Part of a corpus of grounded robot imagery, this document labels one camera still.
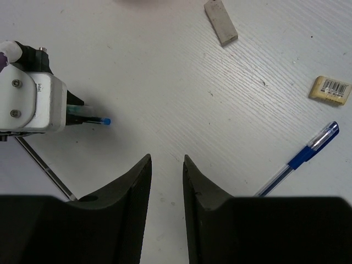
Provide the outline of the blue capped gel pen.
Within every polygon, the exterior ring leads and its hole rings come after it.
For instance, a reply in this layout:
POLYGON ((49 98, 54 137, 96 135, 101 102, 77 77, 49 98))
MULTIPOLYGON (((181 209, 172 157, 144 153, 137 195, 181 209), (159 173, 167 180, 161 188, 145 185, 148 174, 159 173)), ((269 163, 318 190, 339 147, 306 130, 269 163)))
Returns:
POLYGON ((70 115, 66 121, 66 125, 78 125, 83 123, 110 125, 111 120, 109 118, 80 117, 80 116, 70 115))

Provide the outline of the blue ballpoint pen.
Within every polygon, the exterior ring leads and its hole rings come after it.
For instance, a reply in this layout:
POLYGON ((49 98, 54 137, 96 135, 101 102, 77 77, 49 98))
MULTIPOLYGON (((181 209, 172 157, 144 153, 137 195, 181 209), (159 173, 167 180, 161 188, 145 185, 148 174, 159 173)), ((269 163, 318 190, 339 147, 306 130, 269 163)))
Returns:
POLYGON ((310 140, 285 166, 274 175, 256 194, 265 197, 270 194, 282 181, 303 163, 308 162, 326 147, 340 132, 336 121, 327 124, 312 140, 310 140))

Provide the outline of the grey eraser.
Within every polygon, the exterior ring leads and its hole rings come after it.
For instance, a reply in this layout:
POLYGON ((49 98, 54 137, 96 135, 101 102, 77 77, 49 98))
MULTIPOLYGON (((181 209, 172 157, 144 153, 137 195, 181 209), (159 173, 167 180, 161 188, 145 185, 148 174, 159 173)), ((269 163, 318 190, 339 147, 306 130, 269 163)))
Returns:
POLYGON ((222 1, 207 1, 204 10, 222 47, 238 39, 237 30, 222 1))

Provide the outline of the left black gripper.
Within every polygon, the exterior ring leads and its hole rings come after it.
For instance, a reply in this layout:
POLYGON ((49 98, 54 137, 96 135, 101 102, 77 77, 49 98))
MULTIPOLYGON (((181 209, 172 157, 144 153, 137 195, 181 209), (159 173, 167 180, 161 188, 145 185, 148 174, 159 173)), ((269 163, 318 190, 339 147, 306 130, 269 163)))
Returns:
MULTIPOLYGON (((1 72, 9 65, 13 65, 24 72, 45 72, 54 75, 50 69, 50 59, 45 48, 40 47, 35 49, 23 45, 18 41, 5 41, 1 43, 1 72)), ((67 105, 84 106, 85 103, 67 89, 67 105)), ((68 114, 66 109, 66 121, 69 116, 73 115, 68 114)), ((44 133, 1 132, 1 137, 24 137, 32 134, 44 133)))

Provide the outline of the beige barcode eraser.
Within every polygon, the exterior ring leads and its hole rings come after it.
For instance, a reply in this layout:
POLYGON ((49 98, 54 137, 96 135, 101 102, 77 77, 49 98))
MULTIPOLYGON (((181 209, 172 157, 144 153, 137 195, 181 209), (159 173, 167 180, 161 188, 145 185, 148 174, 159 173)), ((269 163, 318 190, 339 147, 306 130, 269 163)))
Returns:
POLYGON ((346 104, 351 93, 351 84, 318 76, 308 95, 310 99, 327 102, 335 106, 346 104))

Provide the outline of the green gel pen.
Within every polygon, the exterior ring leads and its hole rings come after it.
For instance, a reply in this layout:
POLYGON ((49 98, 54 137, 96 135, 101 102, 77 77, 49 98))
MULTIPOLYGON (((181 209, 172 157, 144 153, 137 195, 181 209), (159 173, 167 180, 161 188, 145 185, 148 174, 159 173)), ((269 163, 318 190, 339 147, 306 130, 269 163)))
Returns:
POLYGON ((67 105, 67 113, 80 117, 93 117, 95 115, 94 108, 91 106, 67 105))

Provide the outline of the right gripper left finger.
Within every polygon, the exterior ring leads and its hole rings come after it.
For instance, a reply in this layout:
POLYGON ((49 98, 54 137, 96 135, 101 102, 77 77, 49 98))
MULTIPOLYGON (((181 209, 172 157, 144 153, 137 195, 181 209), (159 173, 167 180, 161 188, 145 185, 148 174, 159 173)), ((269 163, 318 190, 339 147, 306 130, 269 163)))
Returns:
POLYGON ((146 155, 76 201, 1 196, 1 263, 139 263, 151 178, 146 155))

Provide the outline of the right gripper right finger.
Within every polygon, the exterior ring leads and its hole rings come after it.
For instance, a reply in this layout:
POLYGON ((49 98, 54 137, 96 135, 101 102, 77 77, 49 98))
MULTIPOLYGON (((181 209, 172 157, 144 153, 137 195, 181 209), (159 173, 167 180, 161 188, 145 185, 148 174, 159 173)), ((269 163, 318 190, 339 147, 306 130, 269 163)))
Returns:
POLYGON ((342 198, 234 197, 189 156, 183 194, 190 263, 351 263, 342 198))

